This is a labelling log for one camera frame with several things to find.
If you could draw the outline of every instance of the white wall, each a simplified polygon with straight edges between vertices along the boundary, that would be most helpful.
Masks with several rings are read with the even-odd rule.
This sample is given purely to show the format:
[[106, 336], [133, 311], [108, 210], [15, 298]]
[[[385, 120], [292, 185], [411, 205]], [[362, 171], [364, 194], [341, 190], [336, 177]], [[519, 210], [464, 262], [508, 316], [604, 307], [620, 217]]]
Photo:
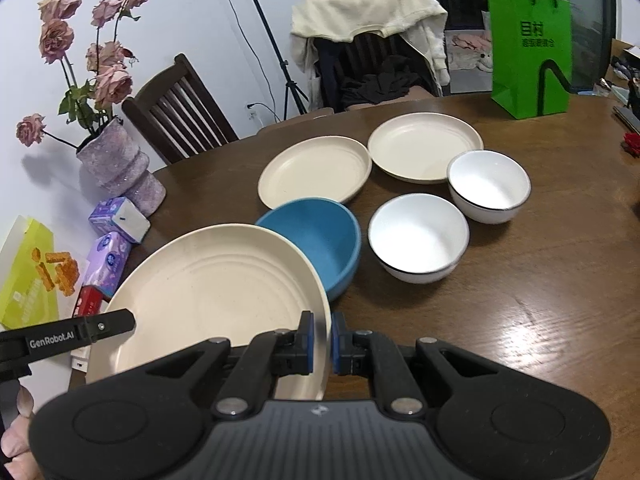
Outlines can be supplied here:
[[617, 0], [619, 40], [640, 45], [640, 1]]
[[[5, 41], [0, 42], [0, 243], [17, 215], [33, 216], [55, 233], [73, 236], [88, 251], [96, 235], [86, 221], [95, 203], [104, 198], [91, 175], [84, 171], [74, 150], [45, 138], [30, 148], [15, 139], [15, 125], [23, 116], [40, 113], [47, 130], [80, 143], [84, 130], [65, 124], [56, 115], [65, 92], [59, 64], [45, 65], [38, 51], [40, 0], [1, 0], [0, 22]], [[83, 0], [69, 19], [76, 38], [68, 54], [78, 78], [86, 77], [84, 54], [95, 41], [90, 26], [92, 7], [99, 0]], [[251, 0], [233, 0], [254, 49], [271, 81], [278, 114], [282, 113], [284, 79]], [[284, 56], [288, 56], [290, 8], [298, 0], [261, 0]], [[255, 58], [241, 39], [227, 0], [149, 0], [136, 13], [138, 22], [123, 20], [119, 40], [140, 60], [130, 72], [134, 92], [152, 75], [185, 53], [218, 102], [239, 137], [253, 135], [260, 123], [252, 120], [246, 105], [270, 104], [270, 97]], [[113, 30], [110, 24], [106, 30]], [[300, 83], [302, 74], [291, 72]], [[256, 110], [265, 124], [270, 113]], [[133, 137], [151, 157], [150, 170], [164, 166], [150, 146], [128, 124]], [[47, 384], [34, 392], [41, 402], [49, 395]]]

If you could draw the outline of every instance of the tripod stand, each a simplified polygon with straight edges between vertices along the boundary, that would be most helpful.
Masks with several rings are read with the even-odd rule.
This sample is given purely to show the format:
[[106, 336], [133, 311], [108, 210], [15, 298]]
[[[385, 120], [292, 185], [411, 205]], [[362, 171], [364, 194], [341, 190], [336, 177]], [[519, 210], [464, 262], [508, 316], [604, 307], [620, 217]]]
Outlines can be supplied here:
[[305, 93], [300, 89], [298, 83], [293, 81], [291, 76], [289, 75], [289, 70], [287, 69], [287, 65], [289, 61], [282, 58], [282, 54], [280, 53], [280, 49], [278, 48], [278, 44], [276, 43], [275, 38], [273, 37], [273, 33], [271, 32], [271, 27], [269, 27], [269, 23], [267, 22], [267, 18], [262, 12], [262, 7], [260, 6], [260, 2], [258, 0], [253, 0], [255, 4], [255, 8], [258, 10], [258, 14], [260, 15], [260, 19], [262, 20], [262, 24], [264, 25], [265, 30], [267, 31], [267, 36], [271, 41], [271, 46], [276, 53], [276, 57], [278, 58], [278, 62], [280, 63], [280, 68], [282, 69], [282, 73], [284, 74], [284, 79], [287, 81], [286, 89], [284, 92], [284, 114], [283, 120], [287, 119], [287, 106], [289, 104], [289, 92], [293, 97], [293, 101], [298, 108], [300, 114], [306, 114], [305, 104], [302, 102], [301, 96], [308, 102], [309, 98], [305, 95]]

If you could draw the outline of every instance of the wooden table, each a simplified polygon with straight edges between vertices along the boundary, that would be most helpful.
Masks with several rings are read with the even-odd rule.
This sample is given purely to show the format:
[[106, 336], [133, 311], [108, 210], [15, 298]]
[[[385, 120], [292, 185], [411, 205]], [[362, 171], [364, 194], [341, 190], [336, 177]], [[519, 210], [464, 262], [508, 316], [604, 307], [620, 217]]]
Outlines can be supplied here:
[[[355, 279], [334, 309], [352, 328], [412, 344], [433, 335], [576, 390], [606, 412], [613, 438], [598, 478], [640, 478], [640, 165], [622, 152], [624, 128], [604, 98], [572, 97], [568, 113], [515, 121], [488, 95], [405, 102], [293, 124], [156, 172], [167, 198], [127, 271], [165, 243], [211, 224], [255, 222], [267, 209], [260, 173], [279, 152], [322, 135], [366, 144], [383, 121], [408, 112], [470, 123], [485, 147], [515, 158], [532, 195], [510, 224], [469, 221], [458, 268], [431, 285], [387, 274], [364, 243]], [[449, 197], [445, 185], [395, 180], [374, 167], [349, 204], [363, 233], [374, 211], [410, 192]], [[366, 396], [366, 382], [330, 379], [328, 398]]]

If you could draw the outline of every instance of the vase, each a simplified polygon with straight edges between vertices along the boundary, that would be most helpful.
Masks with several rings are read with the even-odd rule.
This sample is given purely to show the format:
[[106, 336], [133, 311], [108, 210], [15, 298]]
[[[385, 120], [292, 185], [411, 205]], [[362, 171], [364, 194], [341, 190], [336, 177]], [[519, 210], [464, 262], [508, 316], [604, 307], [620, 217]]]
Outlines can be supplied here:
[[109, 197], [127, 197], [144, 216], [158, 209], [166, 196], [164, 186], [147, 169], [149, 156], [140, 151], [119, 118], [82, 143], [76, 156]]

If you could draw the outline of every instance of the human hand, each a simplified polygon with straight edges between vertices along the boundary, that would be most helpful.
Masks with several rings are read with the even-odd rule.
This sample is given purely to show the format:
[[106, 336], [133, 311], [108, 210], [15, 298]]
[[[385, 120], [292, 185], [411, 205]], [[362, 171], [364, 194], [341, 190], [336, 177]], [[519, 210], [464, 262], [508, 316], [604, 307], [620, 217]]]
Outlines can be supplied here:
[[39, 480], [42, 478], [38, 464], [29, 451], [29, 424], [33, 416], [33, 397], [20, 386], [17, 396], [19, 415], [0, 438], [0, 449], [11, 462], [4, 465], [15, 480]]

